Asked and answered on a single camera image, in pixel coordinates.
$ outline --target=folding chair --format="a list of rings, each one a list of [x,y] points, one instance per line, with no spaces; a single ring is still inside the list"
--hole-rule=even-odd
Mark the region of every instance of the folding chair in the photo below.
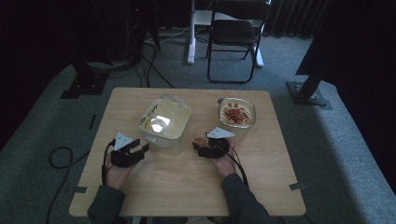
[[[232,17],[232,20],[217,19],[219,14]],[[212,19],[209,26],[209,40],[206,50],[207,78],[214,83],[248,83],[253,78],[256,66],[257,52],[259,50],[262,28],[270,14],[270,5],[265,0],[216,0],[212,9]],[[260,25],[253,27],[252,22]],[[212,45],[246,46],[247,50],[212,49]],[[246,80],[215,80],[210,77],[210,63],[212,51],[245,52],[245,60],[252,48],[254,58],[250,76]]]

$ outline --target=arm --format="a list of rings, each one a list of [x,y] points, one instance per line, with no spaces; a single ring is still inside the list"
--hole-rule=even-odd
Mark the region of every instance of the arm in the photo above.
[[[87,212],[91,223],[112,224],[117,221],[125,198],[122,188],[136,166],[134,164],[128,168],[120,168],[110,163],[110,156],[108,153],[106,186],[99,187]]]
[[[267,210],[257,202],[238,174],[227,175],[221,187],[230,210],[232,223],[273,223]]]
[[[224,178],[221,184],[232,223],[266,224],[273,223],[267,210],[257,202],[254,194],[244,184],[235,171],[235,163],[227,155],[219,159],[209,159]]]
[[[119,217],[124,197],[121,190],[100,186],[87,212],[91,223],[115,223]]]

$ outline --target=cable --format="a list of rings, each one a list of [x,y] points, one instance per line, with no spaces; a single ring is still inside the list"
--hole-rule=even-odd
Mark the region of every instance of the cable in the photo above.
[[[244,170],[244,168],[242,167],[241,163],[238,162],[233,156],[231,156],[230,153],[224,151],[224,149],[222,149],[222,148],[219,147],[218,145],[215,145],[215,147],[219,148],[219,149],[220,149],[221,151],[223,151],[228,157],[230,157],[230,159],[233,160],[233,162],[235,162],[235,164],[238,166],[238,169],[241,171],[241,175],[242,175],[242,178],[243,178],[243,180],[244,180],[244,183],[245,183],[245,185],[246,185],[247,188],[248,188],[248,178],[247,178],[247,175],[245,174],[245,170]],[[236,153],[236,151],[235,151],[234,149],[233,149],[233,152],[235,153],[236,158],[239,160],[238,154]]]
[[[107,144],[107,147],[106,147],[106,149],[105,149],[105,154],[104,154],[104,156],[103,156],[103,164],[102,164],[102,184],[105,186],[106,185],[106,173],[107,173],[107,171],[111,168],[108,168],[108,170],[106,170],[106,159],[107,159],[107,152],[108,152],[108,149],[110,148],[110,147],[114,147],[115,146],[115,144],[116,144],[116,139],[113,139],[111,142],[109,142],[108,144]]]
[[[311,219],[309,219],[309,217],[306,214],[304,214],[304,217],[306,218],[306,220],[308,220],[309,223],[314,224],[314,222],[311,221]]]
[[[61,150],[61,149],[66,149],[66,150],[69,152],[69,154],[70,154],[70,160],[69,160],[69,164],[68,164],[68,165],[65,165],[65,166],[58,166],[58,165],[55,165],[55,164],[52,162],[52,156],[53,156],[53,154],[54,154],[55,152]],[[53,205],[54,205],[54,203],[55,203],[55,200],[58,198],[59,192],[61,191],[62,187],[64,186],[64,183],[66,182],[67,177],[69,176],[71,167],[72,167],[74,164],[76,164],[77,162],[81,161],[81,160],[82,160],[84,157],[86,157],[89,153],[90,153],[90,150],[88,150],[84,155],[82,155],[82,156],[81,156],[80,158],[78,158],[76,161],[73,161],[73,151],[72,151],[72,149],[71,149],[70,147],[56,147],[56,148],[53,149],[53,150],[51,151],[51,153],[49,154],[49,165],[50,165],[52,168],[55,168],[55,169],[67,169],[67,171],[66,171],[66,174],[64,175],[64,180],[62,181],[61,186],[60,186],[60,187],[58,188],[58,190],[56,191],[56,194],[55,194],[55,196],[53,197],[53,199],[52,199],[52,201],[51,201],[51,203],[50,203],[50,205],[49,205],[49,211],[48,211],[48,213],[47,213],[47,218],[46,218],[46,223],[47,223],[47,224],[50,223],[50,212],[52,211],[52,207],[53,207]]]
[[[148,62],[149,63],[149,69],[148,69],[148,75],[147,75],[147,83],[148,83],[148,87],[149,87],[149,71],[150,71],[150,69],[151,69],[151,67],[157,72],[157,74],[160,76],[160,78],[162,78],[170,87],[172,87],[173,89],[175,88],[168,80],[166,80],[166,78],[157,70],[157,68],[154,66],[154,60],[155,60],[155,58],[157,57],[157,49],[154,47],[154,46],[152,46],[152,45],[150,45],[150,44],[148,44],[148,43],[145,43],[146,45],[148,45],[148,46],[150,46],[151,48],[153,48],[154,49],[154,57],[152,58],[152,60],[151,60],[151,62],[149,61],[149,59],[147,59],[143,54],[142,54],[142,58],[144,59],[144,60],[146,60],[146,62]]]

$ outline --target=desk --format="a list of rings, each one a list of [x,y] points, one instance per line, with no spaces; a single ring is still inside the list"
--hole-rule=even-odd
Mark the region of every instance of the desk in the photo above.
[[[132,170],[124,191],[121,215],[127,217],[228,216],[229,211],[220,187],[220,176],[207,159],[192,149],[191,139],[217,126],[221,97],[238,97],[256,107],[257,120],[237,151],[250,189],[271,216],[300,216],[305,212],[301,192],[290,190],[297,182],[289,153],[280,130],[271,98],[266,91],[175,90],[116,88],[109,99],[92,151],[83,170],[79,187],[69,212],[87,216],[96,191],[101,185],[101,165],[105,147],[118,132],[143,139],[138,122],[152,101],[172,92],[191,108],[185,130],[186,141],[177,157],[149,150],[146,158]]]
[[[190,47],[189,47],[189,58],[187,59],[188,64],[194,64],[195,60],[195,25],[210,25],[212,18],[211,10],[195,10],[195,0],[191,0],[191,31],[190,31]],[[221,19],[232,19],[231,17],[224,16]],[[257,52],[257,66],[263,67],[264,62],[262,61],[262,54],[260,50]]]

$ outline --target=gray sleeve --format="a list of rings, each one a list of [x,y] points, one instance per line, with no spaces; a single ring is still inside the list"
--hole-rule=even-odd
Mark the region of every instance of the gray sleeve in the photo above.
[[[227,200],[232,223],[273,223],[267,210],[257,202],[254,194],[246,187],[238,174],[227,175],[221,187]]]
[[[88,209],[91,223],[112,224],[119,217],[125,194],[118,189],[100,186]]]

